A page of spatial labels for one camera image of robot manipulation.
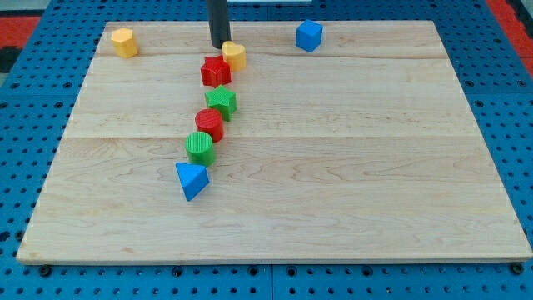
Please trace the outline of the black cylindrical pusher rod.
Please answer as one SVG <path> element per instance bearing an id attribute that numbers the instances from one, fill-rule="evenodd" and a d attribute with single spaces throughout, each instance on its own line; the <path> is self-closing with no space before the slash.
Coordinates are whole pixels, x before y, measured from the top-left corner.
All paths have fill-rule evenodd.
<path id="1" fill-rule="evenodd" d="M 221 49 L 232 40 L 227 0 L 207 0 L 207 16 L 212 46 Z"/>

